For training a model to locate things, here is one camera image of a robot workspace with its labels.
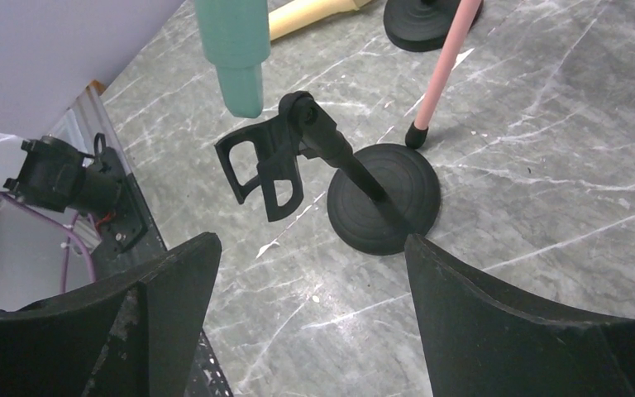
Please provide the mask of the teal microphone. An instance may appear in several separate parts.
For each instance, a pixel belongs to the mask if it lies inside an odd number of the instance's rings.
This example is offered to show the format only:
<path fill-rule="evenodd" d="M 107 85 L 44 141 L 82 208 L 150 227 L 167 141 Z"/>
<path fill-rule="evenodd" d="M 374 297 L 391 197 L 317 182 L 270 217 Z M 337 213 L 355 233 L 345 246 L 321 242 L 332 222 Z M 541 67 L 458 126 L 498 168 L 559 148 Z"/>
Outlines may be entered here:
<path fill-rule="evenodd" d="M 268 3 L 197 0 L 194 7 L 203 53 L 215 67 L 227 110 L 257 118 L 264 106 L 262 63 L 270 55 Z"/>

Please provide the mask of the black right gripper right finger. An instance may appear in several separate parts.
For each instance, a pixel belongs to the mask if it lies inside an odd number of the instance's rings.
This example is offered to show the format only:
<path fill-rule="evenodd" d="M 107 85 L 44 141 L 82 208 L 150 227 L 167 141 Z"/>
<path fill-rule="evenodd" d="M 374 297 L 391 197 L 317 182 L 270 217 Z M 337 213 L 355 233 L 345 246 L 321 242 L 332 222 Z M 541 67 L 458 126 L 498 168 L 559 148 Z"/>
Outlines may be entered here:
<path fill-rule="evenodd" d="M 404 255 L 435 396 L 635 396 L 635 319 L 529 293 L 419 235 Z"/>

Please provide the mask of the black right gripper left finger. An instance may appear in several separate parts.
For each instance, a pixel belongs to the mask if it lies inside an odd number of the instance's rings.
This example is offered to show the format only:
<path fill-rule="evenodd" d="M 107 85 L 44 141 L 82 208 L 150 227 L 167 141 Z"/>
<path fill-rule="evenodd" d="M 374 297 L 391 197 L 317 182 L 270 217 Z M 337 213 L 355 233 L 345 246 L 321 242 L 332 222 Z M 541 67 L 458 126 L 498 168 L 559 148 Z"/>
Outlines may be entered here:
<path fill-rule="evenodd" d="M 181 396 L 222 254 L 204 232 L 156 258 L 0 310 L 0 396 Z"/>

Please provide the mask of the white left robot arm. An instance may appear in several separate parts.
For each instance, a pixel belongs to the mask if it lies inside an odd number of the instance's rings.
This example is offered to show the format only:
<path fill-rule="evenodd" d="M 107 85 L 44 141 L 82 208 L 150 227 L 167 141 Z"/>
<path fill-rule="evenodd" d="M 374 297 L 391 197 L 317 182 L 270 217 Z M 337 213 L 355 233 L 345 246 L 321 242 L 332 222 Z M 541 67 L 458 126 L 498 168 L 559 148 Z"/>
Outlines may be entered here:
<path fill-rule="evenodd" d="M 102 158 L 53 136 L 24 139 L 0 133 L 0 193 L 28 205 L 105 215 L 122 197 L 122 181 Z"/>

